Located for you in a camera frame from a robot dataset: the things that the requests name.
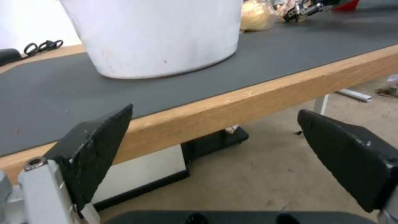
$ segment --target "gray surface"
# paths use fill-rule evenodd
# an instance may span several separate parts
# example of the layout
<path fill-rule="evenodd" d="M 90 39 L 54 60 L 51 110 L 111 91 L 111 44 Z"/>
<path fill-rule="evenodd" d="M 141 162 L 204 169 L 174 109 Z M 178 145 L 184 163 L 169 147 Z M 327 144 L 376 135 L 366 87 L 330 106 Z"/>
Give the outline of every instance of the gray surface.
<path fill-rule="evenodd" d="M 137 118 L 397 44 L 397 12 L 395 4 L 278 24 L 241 35 L 237 53 L 220 64 L 168 78 L 104 78 L 86 54 L 18 66 L 0 75 L 0 155 L 57 140 L 128 103 Z"/>

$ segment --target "metal tool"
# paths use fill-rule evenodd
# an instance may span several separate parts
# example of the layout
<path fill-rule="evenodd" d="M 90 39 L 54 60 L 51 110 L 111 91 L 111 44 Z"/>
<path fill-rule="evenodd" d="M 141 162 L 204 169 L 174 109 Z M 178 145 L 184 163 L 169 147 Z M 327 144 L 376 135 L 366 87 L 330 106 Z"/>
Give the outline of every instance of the metal tool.
<path fill-rule="evenodd" d="M 298 21 L 300 17 L 310 16 L 317 12 L 324 12 L 333 9 L 349 0 L 299 0 L 283 16 L 286 22 L 291 20 Z"/>

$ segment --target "table leg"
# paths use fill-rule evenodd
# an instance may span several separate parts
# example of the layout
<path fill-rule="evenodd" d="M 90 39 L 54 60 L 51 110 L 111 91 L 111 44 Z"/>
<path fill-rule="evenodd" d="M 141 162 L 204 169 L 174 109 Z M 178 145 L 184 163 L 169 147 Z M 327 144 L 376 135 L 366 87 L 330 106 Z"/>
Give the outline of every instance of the table leg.
<path fill-rule="evenodd" d="M 315 100 L 314 112 L 324 115 L 326 106 L 328 104 L 328 99 L 329 99 L 329 95 L 325 95 L 323 97 L 317 98 Z"/>

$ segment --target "floor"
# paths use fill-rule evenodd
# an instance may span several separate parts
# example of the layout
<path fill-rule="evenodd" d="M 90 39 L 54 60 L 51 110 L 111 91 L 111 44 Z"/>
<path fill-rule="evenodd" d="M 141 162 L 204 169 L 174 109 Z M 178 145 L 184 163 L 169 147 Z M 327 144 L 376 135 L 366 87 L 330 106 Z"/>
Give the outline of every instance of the floor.
<path fill-rule="evenodd" d="M 398 99 L 375 96 L 385 78 L 351 89 L 374 96 L 370 103 L 332 94 L 326 115 L 367 127 L 398 147 Z M 248 141 L 196 160 L 191 177 L 100 212 L 103 220 L 129 210 L 328 210 L 375 220 L 323 167 L 296 122 L 301 108 L 288 108 L 243 124 Z"/>

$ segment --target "white pipe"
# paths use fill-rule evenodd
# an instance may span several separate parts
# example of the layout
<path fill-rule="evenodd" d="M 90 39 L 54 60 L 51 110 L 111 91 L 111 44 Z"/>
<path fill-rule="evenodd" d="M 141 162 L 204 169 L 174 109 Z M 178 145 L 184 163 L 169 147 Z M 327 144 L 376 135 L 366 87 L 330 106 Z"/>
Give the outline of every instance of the white pipe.
<path fill-rule="evenodd" d="M 372 96 L 369 96 L 369 95 L 366 95 L 366 94 L 363 94 L 363 93 L 360 93 L 360 92 L 355 92 L 355 91 L 352 91 L 352 90 L 349 90 L 349 89 L 342 89 L 340 91 L 337 91 L 337 93 L 340 93 L 340 94 L 342 94 L 344 96 L 352 97 L 354 99 L 363 101 L 365 103 L 368 103 L 368 102 L 372 101 L 372 99 L 373 99 Z"/>

